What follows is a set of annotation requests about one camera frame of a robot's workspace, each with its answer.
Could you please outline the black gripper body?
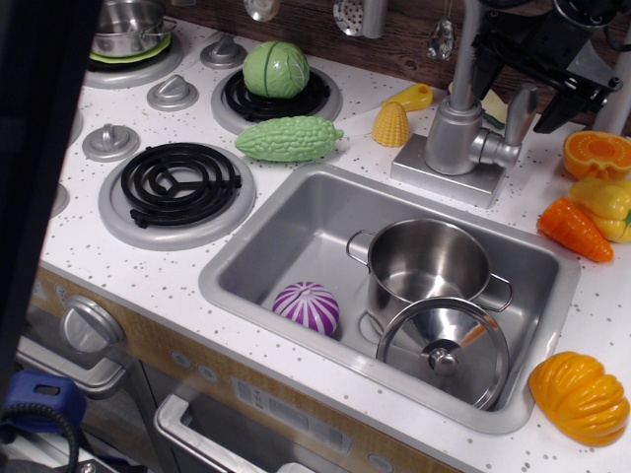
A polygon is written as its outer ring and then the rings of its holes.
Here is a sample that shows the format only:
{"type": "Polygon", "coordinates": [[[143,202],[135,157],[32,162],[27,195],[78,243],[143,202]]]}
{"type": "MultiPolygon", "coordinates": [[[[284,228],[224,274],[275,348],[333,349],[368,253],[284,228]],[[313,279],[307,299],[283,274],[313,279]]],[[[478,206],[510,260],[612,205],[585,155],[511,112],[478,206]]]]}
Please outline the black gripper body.
{"type": "Polygon", "coordinates": [[[505,67],[552,87],[598,91],[599,105],[621,89],[621,79],[595,51],[591,38],[607,29],[619,9],[552,9],[523,16],[492,9],[473,45],[494,46],[505,67]]]}

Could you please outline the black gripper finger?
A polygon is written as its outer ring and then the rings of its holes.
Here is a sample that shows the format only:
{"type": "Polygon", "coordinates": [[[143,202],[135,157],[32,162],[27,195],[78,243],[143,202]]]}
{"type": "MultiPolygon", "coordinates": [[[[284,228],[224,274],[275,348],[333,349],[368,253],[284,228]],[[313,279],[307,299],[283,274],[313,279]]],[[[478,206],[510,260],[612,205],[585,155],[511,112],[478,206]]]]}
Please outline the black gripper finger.
{"type": "Polygon", "coordinates": [[[482,101],[491,90],[505,67],[505,62],[494,46],[480,47],[476,51],[472,90],[482,101]]]}
{"type": "Polygon", "coordinates": [[[598,91],[562,89],[545,108],[533,131],[552,133],[580,113],[590,111],[594,105],[599,105],[598,91]]]}

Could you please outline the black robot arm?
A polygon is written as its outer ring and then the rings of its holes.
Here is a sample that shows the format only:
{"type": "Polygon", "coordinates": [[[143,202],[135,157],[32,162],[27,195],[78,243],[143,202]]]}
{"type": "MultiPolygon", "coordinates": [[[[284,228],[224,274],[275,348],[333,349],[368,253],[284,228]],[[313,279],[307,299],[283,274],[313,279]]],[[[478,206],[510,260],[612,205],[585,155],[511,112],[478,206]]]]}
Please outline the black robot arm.
{"type": "Polygon", "coordinates": [[[548,134],[576,115],[598,111],[608,96],[622,88],[591,43],[597,31],[608,31],[618,15],[630,12],[628,1],[554,1],[536,16],[510,12],[521,1],[485,1],[476,50],[472,90],[480,99],[506,66],[546,84],[556,95],[534,127],[548,134]]]}

